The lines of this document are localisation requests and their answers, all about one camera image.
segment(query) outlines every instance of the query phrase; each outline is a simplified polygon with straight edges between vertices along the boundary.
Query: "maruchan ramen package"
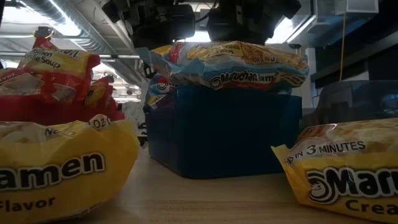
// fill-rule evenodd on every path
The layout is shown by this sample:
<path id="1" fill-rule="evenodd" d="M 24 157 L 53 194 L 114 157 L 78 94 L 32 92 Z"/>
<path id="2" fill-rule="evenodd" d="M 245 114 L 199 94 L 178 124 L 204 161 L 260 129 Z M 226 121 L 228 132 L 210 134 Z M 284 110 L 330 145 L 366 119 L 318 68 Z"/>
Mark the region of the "maruchan ramen package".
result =
<path id="1" fill-rule="evenodd" d="M 300 203 L 398 223 L 398 118 L 312 126 L 272 150 Z"/>
<path id="2" fill-rule="evenodd" d="M 300 86 L 308 75 L 308 64 L 302 56 L 240 41 L 177 42 L 137 52 L 176 85 L 281 91 Z"/>
<path id="3" fill-rule="evenodd" d="M 1 223 L 80 217 L 124 185 L 139 141 L 131 121 L 0 123 Z"/>
<path id="4" fill-rule="evenodd" d="M 47 103 L 55 102 L 56 89 L 51 80 L 28 71 L 8 68 L 0 70 L 0 96 L 36 96 Z"/>
<path id="5" fill-rule="evenodd" d="M 154 107 L 159 100 L 176 87 L 177 85 L 169 83 L 161 74 L 156 73 L 149 82 L 145 104 Z"/>
<path id="6" fill-rule="evenodd" d="M 91 84 L 87 93 L 85 105 L 92 108 L 104 108 L 116 110 L 116 102 L 112 98 L 113 86 L 109 84 L 109 78 L 103 77 Z"/>
<path id="7" fill-rule="evenodd" d="M 82 50 L 62 50 L 45 37 L 36 38 L 33 49 L 18 68 L 50 79 L 58 101 L 84 102 L 91 82 L 91 69 L 100 64 L 97 55 Z"/>

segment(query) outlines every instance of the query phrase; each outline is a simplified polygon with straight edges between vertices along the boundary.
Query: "red ramen package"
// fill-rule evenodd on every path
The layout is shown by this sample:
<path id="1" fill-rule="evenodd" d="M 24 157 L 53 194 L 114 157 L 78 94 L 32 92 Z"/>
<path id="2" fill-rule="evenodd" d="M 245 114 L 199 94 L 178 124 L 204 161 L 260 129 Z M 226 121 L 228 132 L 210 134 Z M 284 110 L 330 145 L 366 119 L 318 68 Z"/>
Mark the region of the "red ramen package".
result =
<path id="1" fill-rule="evenodd" d="M 90 87 L 91 69 L 99 64 L 97 55 L 58 49 L 45 37 L 38 37 L 18 68 L 51 80 L 57 89 L 53 97 L 58 101 L 84 102 Z"/>
<path id="2" fill-rule="evenodd" d="M 52 93 L 56 89 L 51 80 L 28 71 L 8 68 L 0 70 L 0 96 L 37 96 L 47 103 L 55 102 Z"/>
<path id="3" fill-rule="evenodd" d="M 176 85 L 205 85 L 290 92 L 306 79 L 301 55 L 240 41 L 181 43 L 152 51 L 137 49 L 141 59 Z"/>
<path id="4" fill-rule="evenodd" d="M 109 78 L 103 77 L 90 86 L 85 105 L 92 108 L 109 108 L 116 110 L 116 102 L 112 98 L 113 86 L 109 84 Z"/>

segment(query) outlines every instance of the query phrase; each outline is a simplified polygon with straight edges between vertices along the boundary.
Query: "maruchan logo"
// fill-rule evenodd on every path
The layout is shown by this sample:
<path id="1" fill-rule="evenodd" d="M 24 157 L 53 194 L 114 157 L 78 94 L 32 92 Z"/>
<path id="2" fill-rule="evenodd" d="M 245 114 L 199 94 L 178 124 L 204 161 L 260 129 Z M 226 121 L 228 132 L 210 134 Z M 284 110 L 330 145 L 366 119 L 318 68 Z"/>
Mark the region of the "maruchan logo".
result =
<path id="1" fill-rule="evenodd" d="M 169 90 L 174 89 L 177 87 L 177 85 L 169 84 L 169 83 L 158 83 L 156 84 L 156 88 L 160 91 L 164 91 L 169 88 Z"/>
<path id="2" fill-rule="evenodd" d="M 222 73 L 219 76 L 213 77 L 209 83 L 213 88 L 221 88 L 225 83 L 228 82 L 241 82 L 241 83 L 260 83 L 268 84 L 274 79 L 275 74 L 258 74 L 243 71 L 243 72 L 232 72 Z"/>
<path id="3" fill-rule="evenodd" d="M 307 171 L 313 203 L 330 205 L 341 196 L 392 197 L 398 195 L 398 169 L 354 170 L 350 167 L 327 167 Z"/>

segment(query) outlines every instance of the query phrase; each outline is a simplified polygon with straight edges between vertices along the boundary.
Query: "ramen noodle block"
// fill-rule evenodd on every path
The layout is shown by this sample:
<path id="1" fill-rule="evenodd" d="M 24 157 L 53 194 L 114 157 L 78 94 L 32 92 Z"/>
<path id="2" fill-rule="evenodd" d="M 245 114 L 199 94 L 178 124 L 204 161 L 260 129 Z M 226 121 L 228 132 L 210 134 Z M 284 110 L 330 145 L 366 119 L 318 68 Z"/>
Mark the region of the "ramen noodle block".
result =
<path id="1" fill-rule="evenodd" d="M 272 150 L 300 203 L 398 223 L 398 118 L 312 126 Z"/>

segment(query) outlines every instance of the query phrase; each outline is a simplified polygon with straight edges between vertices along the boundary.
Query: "ceiling duct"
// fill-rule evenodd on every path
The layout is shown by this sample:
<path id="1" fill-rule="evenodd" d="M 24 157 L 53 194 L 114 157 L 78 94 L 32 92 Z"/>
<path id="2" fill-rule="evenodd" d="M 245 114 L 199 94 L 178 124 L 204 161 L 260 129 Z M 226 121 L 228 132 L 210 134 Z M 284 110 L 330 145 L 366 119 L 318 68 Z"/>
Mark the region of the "ceiling duct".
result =
<path id="1" fill-rule="evenodd" d="M 101 34 L 80 14 L 78 9 L 70 2 L 65 0 L 23 0 L 23 3 L 41 16 L 46 17 L 56 27 L 64 26 L 67 30 L 72 23 L 81 32 L 79 37 L 86 39 L 73 40 L 81 48 L 93 54 L 116 55 L 117 52 L 103 39 Z M 125 61 L 115 60 L 108 62 L 126 82 L 141 86 L 141 77 Z"/>
<path id="2" fill-rule="evenodd" d="M 357 16 L 374 16 L 379 13 L 378 0 L 336 0 L 335 14 L 341 16 L 347 11 L 347 14 L 356 14 Z"/>

